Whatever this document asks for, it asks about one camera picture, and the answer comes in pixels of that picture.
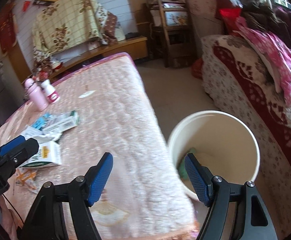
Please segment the cream trash bucket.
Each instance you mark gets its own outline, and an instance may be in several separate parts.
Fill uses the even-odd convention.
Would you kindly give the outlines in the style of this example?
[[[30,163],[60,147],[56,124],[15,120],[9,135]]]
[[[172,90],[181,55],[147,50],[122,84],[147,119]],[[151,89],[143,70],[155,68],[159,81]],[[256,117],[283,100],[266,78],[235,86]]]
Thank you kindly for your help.
[[[260,167],[256,137],[238,118],[221,111],[200,111],[181,120],[168,139],[173,164],[178,167],[190,149],[197,161],[229,183],[255,181]]]

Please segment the floral cloth covered television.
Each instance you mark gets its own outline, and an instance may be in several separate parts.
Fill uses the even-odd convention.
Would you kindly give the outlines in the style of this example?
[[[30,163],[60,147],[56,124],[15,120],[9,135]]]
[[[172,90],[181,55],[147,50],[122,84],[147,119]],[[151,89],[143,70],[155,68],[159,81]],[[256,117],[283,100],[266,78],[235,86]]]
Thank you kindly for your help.
[[[32,27],[34,62],[85,42],[117,43],[117,16],[97,0],[58,0],[37,14]]]

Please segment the green white medicine box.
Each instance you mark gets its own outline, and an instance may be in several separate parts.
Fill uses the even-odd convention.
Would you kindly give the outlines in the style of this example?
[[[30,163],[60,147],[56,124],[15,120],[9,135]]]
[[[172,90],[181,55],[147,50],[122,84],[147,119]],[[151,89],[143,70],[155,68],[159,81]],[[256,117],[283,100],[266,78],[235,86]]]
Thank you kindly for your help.
[[[77,111],[65,112],[62,114],[45,114],[44,124],[41,130],[44,133],[60,132],[63,133],[79,124],[79,115]]]

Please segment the pink polka dot blanket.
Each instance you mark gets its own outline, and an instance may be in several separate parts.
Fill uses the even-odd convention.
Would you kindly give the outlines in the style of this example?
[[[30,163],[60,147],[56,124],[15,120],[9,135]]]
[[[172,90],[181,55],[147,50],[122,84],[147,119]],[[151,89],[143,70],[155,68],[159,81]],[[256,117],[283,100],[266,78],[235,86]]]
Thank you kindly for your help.
[[[291,49],[272,32],[262,33],[247,26],[243,17],[235,20],[238,33],[257,52],[274,80],[277,93],[283,93],[291,106]]]

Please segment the wooden chair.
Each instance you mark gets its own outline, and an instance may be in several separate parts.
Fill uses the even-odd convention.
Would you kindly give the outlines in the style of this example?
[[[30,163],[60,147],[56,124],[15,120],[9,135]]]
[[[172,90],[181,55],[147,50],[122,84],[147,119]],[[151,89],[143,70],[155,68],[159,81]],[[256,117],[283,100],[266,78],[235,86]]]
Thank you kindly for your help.
[[[164,66],[191,66],[197,59],[197,50],[188,0],[153,0],[146,8],[151,16],[151,39]]]

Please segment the blue snack packet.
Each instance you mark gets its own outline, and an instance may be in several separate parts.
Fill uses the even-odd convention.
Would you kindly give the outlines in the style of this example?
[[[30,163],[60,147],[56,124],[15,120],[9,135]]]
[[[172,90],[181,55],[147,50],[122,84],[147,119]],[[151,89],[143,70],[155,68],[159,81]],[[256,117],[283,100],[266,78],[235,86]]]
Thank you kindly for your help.
[[[51,114],[50,113],[45,113],[44,115],[42,115],[41,117],[39,117],[32,125],[31,127],[38,129],[38,130],[42,130],[44,128],[44,126],[48,123],[48,121],[51,118]]]

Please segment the dark purple garment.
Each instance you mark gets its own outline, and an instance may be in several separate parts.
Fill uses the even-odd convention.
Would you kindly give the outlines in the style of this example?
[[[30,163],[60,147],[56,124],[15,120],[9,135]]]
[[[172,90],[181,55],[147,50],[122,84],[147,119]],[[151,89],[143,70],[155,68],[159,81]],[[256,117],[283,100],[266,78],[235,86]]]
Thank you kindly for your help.
[[[281,8],[271,9],[263,3],[250,3],[243,6],[241,17],[247,26],[263,33],[272,32],[291,49],[291,12]]]

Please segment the red hanging banner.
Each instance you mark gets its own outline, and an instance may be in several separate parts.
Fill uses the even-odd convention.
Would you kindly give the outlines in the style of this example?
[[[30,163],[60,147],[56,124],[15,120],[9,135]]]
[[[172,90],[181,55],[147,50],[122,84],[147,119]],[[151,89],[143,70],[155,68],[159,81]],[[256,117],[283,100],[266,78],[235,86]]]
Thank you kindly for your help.
[[[16,44],[14,3],[7,3],[0,11],[0,48],[3,55],[6,55]]]

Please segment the red cushion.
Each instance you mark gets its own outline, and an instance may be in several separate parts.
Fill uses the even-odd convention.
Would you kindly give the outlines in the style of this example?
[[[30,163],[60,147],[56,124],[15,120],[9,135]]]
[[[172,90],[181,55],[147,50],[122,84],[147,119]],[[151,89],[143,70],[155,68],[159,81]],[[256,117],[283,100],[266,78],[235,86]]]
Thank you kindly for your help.
[[[229,34],[233,33],[234,31],[238,31],[238,27],[236,25],[236,20],[241,14],[241,8],[222,8],[219,9],[219,14],[226,26],[227,32]]]

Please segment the pink water bottle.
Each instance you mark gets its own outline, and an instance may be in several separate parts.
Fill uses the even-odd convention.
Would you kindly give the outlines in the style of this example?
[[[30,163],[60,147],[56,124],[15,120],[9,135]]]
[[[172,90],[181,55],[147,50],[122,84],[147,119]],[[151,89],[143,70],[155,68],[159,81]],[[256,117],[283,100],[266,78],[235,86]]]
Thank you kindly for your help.
[[[49,106],[49,103],[43,94],[41,87],[32,78],[26,79],[24,86],[26,95],[40,112]]]

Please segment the orange white snack wrapper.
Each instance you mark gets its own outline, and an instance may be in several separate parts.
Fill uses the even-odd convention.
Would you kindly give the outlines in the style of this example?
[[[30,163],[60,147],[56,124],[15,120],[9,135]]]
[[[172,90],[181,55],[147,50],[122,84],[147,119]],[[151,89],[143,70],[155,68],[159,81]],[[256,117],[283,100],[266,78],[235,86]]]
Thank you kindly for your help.
[[[15,172],[15,184],[24,187],[32,193],[38,193],[39,188],[36,184],[37,170],[19,167]]]

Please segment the pink quilted table cover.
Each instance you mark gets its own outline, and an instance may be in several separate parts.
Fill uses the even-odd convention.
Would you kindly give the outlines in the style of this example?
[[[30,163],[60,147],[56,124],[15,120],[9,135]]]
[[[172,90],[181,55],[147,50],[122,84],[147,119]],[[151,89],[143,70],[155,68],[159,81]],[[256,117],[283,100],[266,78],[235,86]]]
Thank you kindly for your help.
[[[37,185],[68,183],[110,152],[113,170],[90,208],[102,239],[195,239],[192,203],[131,57],[107,57],[55,88],[60,100],[47,113],[76,111],[79,124],[60,138],[62,164],[39,170]]]

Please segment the blue white medicine box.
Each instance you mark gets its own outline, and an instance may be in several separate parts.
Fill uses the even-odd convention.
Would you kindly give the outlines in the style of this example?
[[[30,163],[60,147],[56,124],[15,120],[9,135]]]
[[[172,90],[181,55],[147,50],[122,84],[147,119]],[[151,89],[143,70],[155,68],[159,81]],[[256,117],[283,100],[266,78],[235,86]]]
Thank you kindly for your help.
[[[46,143],[49,141],[58,141],[62,136],[60,132],[43,132],[32,126],[26,126],[26,128],[20,133],[26,140],[33,138],[38,141],[38,144]]]

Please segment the white bottle pink label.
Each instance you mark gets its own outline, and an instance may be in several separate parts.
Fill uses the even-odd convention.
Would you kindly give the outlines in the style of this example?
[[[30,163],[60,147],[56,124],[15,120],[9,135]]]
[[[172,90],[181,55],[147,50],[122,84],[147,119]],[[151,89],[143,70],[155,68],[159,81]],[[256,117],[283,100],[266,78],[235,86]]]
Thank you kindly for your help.
[[[53,85],[51,85],[49,79],[41,83],[41,88],[43,89],[43,92],[47,97],[49,103],[56,103],[60,99],[59,94],[57,93]]]

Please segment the white milk carton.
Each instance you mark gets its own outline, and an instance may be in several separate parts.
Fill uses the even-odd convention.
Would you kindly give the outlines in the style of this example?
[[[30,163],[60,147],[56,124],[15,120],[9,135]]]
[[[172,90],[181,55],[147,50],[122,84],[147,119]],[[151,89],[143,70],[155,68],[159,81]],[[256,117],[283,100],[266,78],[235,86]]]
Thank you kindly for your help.
[[[38,152],[25,161],[20,167],[23,168],[45,168],[62,165],[60,145],[54,141],[39,145]]]

